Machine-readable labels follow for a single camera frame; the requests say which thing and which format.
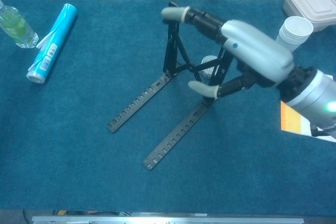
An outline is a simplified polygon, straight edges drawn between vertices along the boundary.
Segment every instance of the robotic hand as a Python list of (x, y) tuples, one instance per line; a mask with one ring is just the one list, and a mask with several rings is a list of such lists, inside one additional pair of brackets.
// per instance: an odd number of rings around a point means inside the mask
[(249, 67), (240, 78), (222, 86), (190, 81), (188, 85), (191, 89), (217, 99), (249, 88), (257, 82), (253, 73), (258, 73), (263, 79), (259, 84), (277, 88), (283, 102), (336, 138), (336, 82), (320, 70), (295, 66), (293, 56), (287, 49), (245, 22), (225, 22), (190, 7), (167, 7), (161, 14), (164, 20), (194, 25)]

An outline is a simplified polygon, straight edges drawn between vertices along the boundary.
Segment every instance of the blue table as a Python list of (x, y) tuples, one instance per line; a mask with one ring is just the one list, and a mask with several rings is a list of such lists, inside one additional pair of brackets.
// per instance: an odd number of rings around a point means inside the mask
[[(4, 0), (40, 37), (65, 0)], [(107, 123), (162, 73), (167, 1), (68, 0), (78, 18), (45, 84), (25, 78), (37, 49), (1, 32), (0, 208), (336, 215), (336, 145), (280, 130), (275, 89), (216, 101), (148, 171), (143, 159), (201, 97), (179, 74), (121, 129)], [(282, 0), (177, 1), (240, 19), (275, 38)], [(194, 27), (181, 39), (195, 63), (219, 46)], [(336, 74), (336, 27), (313, 34), (295, 62)], [(227, 78), (239, 75), (233, 66)]]

